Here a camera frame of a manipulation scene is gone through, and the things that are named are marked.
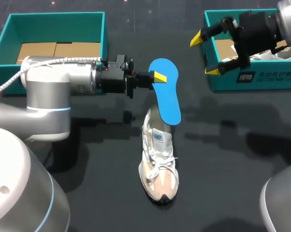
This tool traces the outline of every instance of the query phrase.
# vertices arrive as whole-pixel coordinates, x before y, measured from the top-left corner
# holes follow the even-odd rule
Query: new balance logo
[[[155,135],[154,135],[154,139],[161,140],[161,135],[159,135],[159,134],[155,134]]]

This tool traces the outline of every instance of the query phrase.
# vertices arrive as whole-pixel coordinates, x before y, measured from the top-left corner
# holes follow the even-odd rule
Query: shoe tongue
[[[155,151],[168,152],[171,144],[171,134],[161,130],[152,130],[152,145]]]

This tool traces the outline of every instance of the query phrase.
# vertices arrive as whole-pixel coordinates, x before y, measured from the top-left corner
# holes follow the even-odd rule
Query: shoe sole
[[[139,177],[140,177],[140,181],[141,181],[141,184],[142,184],[142,186],[143,186],[143,188],[144,188],[144,190],[145,190],[145,192],[146,192],[146,195],[149,197],[149,199],[152,201],[152,202],[154,202],[154,203],[157,203],[157,204],[161,204],[161,205],[166,205],[166,204],[168,204],[168,203],[170,203],[171,201],[173,201],[173,199],[174,198],[172,198],[172,199],[169,199],[165,194],[163,194],[162,195],[162,197],[159,199],[159,200],[156,200],[156,199],[154,199],[149,193],[148,193],[148,191],[147,191],[147,189],[146,189],[146,187],[144,186],[144,182],[143,182],[143,178],[142,178],[142,174],[143,172],[142,172],[142,162],[139,164]]]

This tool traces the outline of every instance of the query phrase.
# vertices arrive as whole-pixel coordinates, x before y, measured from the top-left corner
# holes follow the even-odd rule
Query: brown cardboard
[[[99,57],[100,43],[58,43],[55,57]]]
[[[21,64],[24,58],[28,56],[46,56],[53,57],[56,43],[24,43],[22,44],[17,64]]]
[[[237,53],[231,47],[234,45],[232,40],[215,40],[215,43],[221,60],[237,57]]]
[[[28,56],[99,57],[100,43],[24,43],[16,63]]]

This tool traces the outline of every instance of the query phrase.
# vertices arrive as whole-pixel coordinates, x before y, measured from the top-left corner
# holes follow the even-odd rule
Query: cardboard box
[[[28,56],[53,57],[56,43],[24,43],[20,49],[16,64],[22,64],[22,61]]]
[[[104,12],[10,14],[0,36],[0,85],[20,71],[27,56],[108,58],[108,48]],[[4,94],[26,90],[15,81]]]
[[[99,57],[100,43],[24,43],[16,64],[28,56]]]
[[[55,57],[99,57],[100,43],[58,43]]]
[[[217,24],[226,16],[231,16],[239,22],[238,16],[246,11],[266,11],[268,14],[277,12],[276,9],[210,10],[205,11],[204,26]],[[229,33],[221,33],[202,43],[206,67],[217,65],[224,58],[236,57],[237,54],[230,47],[231,43]],[[249,80],[239,81],[243,76],[248,76]],[[291,89],[291,60],[253,60],[251,66],[244,70],[238,68],[222,76],[207,75],[207,78],[213,91]]]

